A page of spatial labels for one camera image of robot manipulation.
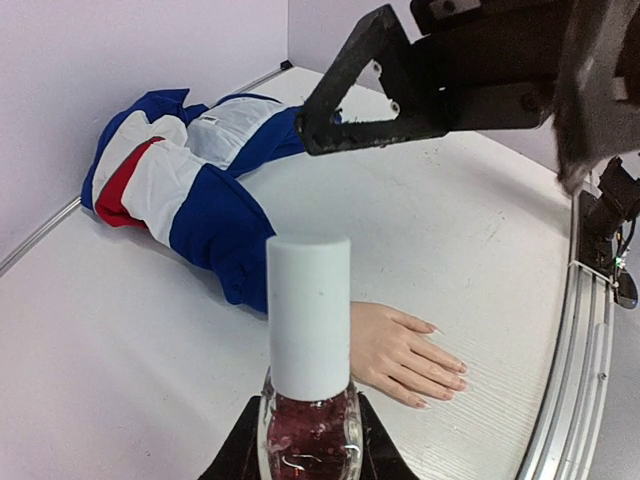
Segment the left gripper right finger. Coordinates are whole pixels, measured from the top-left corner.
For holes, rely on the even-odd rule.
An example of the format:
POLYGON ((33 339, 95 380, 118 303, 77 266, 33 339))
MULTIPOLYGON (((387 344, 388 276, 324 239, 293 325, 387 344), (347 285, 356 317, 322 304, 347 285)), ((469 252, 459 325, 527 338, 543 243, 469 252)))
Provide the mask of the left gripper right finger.
POLYGON ((358 394, 363 431, 362 480, 415 480, 369 399, 358 394))

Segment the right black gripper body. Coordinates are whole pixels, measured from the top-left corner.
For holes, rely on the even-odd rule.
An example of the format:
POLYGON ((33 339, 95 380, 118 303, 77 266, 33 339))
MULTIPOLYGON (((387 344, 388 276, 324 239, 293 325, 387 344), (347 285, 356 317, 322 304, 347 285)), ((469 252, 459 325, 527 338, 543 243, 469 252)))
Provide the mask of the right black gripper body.
POLYGON ((421 71, 402 135, 522 130, 550 116, 570 1, 413 1, 421 71))

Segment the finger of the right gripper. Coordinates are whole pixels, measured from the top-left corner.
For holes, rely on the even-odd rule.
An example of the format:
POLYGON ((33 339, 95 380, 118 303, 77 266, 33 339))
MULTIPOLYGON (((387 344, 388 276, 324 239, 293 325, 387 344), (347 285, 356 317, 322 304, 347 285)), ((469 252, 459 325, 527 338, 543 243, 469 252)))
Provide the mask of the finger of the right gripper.
POLYGON ((437 138, 450 130, 436 84, 392 6, 364 15, 297 114, 312 156, 437 138))

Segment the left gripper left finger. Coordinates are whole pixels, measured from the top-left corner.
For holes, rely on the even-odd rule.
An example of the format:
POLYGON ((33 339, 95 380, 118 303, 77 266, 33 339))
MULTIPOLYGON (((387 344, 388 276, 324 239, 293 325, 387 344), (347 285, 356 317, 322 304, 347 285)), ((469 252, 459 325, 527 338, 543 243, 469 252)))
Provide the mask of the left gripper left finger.
POLYGON ((249 399, 212 463, 199 480, 260 480, 257 427, 260 396, 249 399))

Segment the red nail polish bottle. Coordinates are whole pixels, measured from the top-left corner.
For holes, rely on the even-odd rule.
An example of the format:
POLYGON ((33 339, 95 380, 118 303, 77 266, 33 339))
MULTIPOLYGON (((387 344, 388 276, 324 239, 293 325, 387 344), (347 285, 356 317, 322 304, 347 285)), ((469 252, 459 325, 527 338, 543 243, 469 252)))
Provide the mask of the red nail polish bottle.
POLYGON ((355 385, 326 400, 299 401, 277 393, 267 373, 256 448, 262 479, 358 479, 364 434, 355 385))

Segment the white nail polish cap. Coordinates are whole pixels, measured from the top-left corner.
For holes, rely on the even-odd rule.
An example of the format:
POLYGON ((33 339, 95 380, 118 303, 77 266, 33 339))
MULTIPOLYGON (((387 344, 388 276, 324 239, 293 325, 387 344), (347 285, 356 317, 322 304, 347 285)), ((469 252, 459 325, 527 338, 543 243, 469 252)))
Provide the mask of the white nail polish cap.
POLYGON ((297 401, 320 401, 350 382, 347 238, 279 235, 266 243, 271 383, 297 401))

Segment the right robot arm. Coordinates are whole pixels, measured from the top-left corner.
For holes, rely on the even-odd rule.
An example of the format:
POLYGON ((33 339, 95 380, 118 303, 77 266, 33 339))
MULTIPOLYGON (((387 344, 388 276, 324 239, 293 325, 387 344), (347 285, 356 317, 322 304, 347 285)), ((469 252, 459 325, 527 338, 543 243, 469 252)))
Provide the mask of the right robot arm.
POLYGON ((551 121, 567 193, 639 146, 635 1, 415 1, 363 16, 298 113, 306 151, 531 129, 551 121))

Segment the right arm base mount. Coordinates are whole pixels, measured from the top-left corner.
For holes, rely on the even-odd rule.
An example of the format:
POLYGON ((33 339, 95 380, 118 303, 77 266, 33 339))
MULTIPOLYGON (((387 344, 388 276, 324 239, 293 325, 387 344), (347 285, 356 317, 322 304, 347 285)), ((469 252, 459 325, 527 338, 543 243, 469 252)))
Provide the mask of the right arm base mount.
POLYGON ((639 293, 626 254, 639 218, 639 180, 616 156, 600 175, 597 190, 597 195, 584 190, 578 196, 578 259, 612 282, 617 305, 633 310, 639 293))

